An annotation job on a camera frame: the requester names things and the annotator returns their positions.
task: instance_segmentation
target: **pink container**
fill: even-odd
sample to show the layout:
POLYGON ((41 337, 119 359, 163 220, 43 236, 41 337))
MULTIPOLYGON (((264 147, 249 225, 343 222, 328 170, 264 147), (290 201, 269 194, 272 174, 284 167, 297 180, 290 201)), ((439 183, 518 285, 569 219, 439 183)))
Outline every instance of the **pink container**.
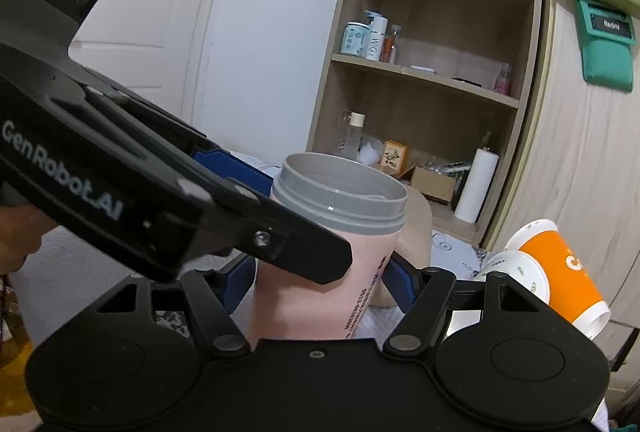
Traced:
POLYGON ((260 262, 250 341, 350 338, 398 241, 406 190, 355 161, 308 153, 284 161, 271 197, 348 240, 353 264, 342 279, 320 286, 260 262))

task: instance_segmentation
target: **white door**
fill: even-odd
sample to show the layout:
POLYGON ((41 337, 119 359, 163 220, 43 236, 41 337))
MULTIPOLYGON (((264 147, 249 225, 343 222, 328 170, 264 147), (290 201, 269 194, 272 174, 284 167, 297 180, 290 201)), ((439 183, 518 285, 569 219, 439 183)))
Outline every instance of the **white door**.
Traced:
POLYGON ((200 58, 194 31, 206 6, 203 0, 99 0, 69 54, 177 116, 190 113, 193 105, 183 106, 185 88, 195 87, 188 67, 192 55, 200 58))

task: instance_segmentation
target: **human hand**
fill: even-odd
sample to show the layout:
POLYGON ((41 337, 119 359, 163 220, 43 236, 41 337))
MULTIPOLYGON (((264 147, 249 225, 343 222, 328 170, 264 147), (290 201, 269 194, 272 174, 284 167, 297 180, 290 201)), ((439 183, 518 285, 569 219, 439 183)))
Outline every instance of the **human hand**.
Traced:
POLYGON ((57 226, 35 206, 0 206, 0 274, 19 269, 37 252, 42 236, 57 226))

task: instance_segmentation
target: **white wall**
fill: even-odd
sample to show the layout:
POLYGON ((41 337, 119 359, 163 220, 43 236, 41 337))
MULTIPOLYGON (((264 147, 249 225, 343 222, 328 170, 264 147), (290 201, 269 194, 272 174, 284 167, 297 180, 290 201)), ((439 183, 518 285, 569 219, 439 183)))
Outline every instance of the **white wall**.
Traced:
POLYGON ((303 151, 337 0, 214 0, 194 124, 280 164, 303 151))

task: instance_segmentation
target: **blue gripper pad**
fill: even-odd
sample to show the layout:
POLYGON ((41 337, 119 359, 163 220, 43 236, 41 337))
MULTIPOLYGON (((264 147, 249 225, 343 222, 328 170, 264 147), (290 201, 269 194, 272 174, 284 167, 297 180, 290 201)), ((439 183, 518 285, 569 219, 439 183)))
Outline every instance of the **blue gripper pad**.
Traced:
POLYGON ((218 299, 226 312, 231 314, 254 284, 255 259, 249 255, 241 255, 219 273, 224 276, 224 281, 218 299))
POLYGON ((402 256, 391 255, 382 282, 391 293, 402 313, 407 313, 414 305, 419 293, 415 292, 416 278, 420 278, 420 271, 409 264, 402 256))
POLYGON ((193 158, 222 179, 240 181, 263 196, 269 197, 271 193, 272 178, 225 150, 197 151, 193 158))

